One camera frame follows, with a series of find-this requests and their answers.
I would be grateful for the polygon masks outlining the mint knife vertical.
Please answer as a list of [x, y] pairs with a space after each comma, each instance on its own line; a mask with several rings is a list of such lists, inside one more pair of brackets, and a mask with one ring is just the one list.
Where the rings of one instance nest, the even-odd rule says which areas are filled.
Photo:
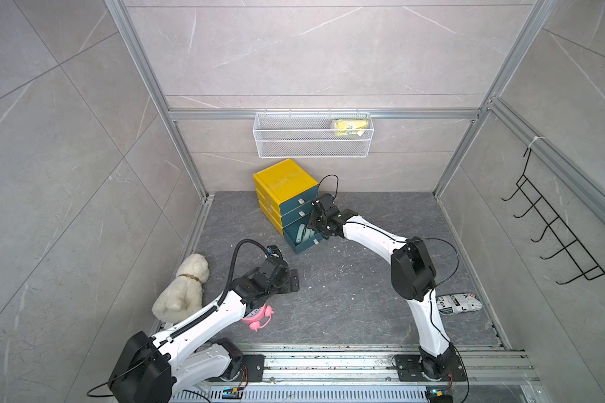
[[301, 223], [297, 228], [296, 243], [302, 243], [306, 225]]

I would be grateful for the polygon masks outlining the teal drawer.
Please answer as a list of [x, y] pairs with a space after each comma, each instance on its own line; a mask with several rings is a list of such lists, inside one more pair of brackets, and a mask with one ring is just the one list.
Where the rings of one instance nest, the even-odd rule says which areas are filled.
[[281, 216], [281, 226], [286, 227], [291, 225], [300, 218], [308, 216], [312, 212], [312, 210], [313, 208], [310, 201], [304, 204], [297, 205], [293, 210]]
[[279, 205], [280, 215], [284, 216], [287, 213], [299, 208], [300, 206], [309, 203], [314, 200], [319, 194], [319, 185], [312, 186], [311, 188], [302, 191], [301, 193], [291, 196], [286, 201], [283, 201]]
[[283, 228], [283, 237], [297, 255], [324, 241], [321, 233], [307, 227], [308, 223], [309, 215], [299, 218]]

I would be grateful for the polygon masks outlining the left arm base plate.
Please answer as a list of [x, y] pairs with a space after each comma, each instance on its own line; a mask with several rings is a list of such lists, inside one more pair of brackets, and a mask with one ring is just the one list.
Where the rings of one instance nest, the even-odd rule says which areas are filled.
[[230, 367], [219, 377], [208, 378], [209, 382], [262, 382], [265, 371], [266, 356], [263, 354], [245, 354], [241, 361], [232, 362]]

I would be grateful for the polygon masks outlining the teal top drawer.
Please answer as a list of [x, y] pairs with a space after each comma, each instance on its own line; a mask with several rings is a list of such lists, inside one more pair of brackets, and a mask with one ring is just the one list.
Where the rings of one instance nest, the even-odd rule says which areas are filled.
[[291, 196], [286, 201], [283, 201], [279, 205], [280, 215], [284, 216], [287, 213], [299, 208], [300, 206], [309, 203], [314, 200], [319, 194], [319, 185], [312, 186], [311, 188], [302, 191], [301, 193]]

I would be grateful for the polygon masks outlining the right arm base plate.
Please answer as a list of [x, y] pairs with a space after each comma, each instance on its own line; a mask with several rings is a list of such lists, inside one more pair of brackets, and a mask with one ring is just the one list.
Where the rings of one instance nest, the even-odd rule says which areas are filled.
[[403, 382], [460, 382], [467, 380], [467, 374], [461, 359], [455, 355], [445, 367], [427, 369], [420, 354], [395, 354], [392, 358], [393, 369]]

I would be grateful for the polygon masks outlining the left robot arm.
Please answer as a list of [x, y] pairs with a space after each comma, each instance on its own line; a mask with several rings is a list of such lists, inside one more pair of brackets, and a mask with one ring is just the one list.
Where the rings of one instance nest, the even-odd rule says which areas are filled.
[[[261, 266], [239, 278], [235, 264], [242, 246], [264, 253]], [[292, 290], [287, 261], [275, 245], [242, 239], [234, 248], [223, 292], [184, 321], [151, 336], [140, 331], [124, 346], [109, 379], [107, 397], [118, 402], [168, 402], [175, 394], [208, 379], [233, 379], [243, 354], [228, 339], [213, 337], [267, 305], [267, 300]]]

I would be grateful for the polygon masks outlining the mint knife top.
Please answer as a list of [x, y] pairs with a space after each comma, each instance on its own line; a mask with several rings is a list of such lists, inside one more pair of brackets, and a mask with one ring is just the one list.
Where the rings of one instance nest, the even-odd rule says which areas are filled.
[[311, 228], [305, 228], [305, 232], [304, 232], [304, 238], [302, 239], [302, 242], [307, 242], [308, 240], [314, 240], [314, 236], [316, 235], [316, 232], [314, 230], [312, 230]]

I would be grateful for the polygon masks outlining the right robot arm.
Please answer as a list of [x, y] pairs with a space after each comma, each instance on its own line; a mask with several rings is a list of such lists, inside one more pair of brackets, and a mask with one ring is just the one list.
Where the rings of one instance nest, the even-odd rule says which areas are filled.
[[391, 284], [411, 309], [419, 336], [423, 375], [440, 380], [455, 364], [457, 352], [447, 336], [437, 304], [436, 269], [425, 241], [402, 238], [336, 204], [336, 193], [319, 193], [311, 201], [307, 227], [324, 238], [341, 237], [382, 257], [390, 267]]

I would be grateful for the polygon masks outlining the teal bottom drawer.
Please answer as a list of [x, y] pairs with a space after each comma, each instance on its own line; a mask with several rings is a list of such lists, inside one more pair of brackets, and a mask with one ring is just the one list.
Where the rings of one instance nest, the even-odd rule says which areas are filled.
[[324, 241], [321, 233], [307, 227], [308, 223], [309, 215], [299, 218], [283, 228], [283, 237], [297, 255]]

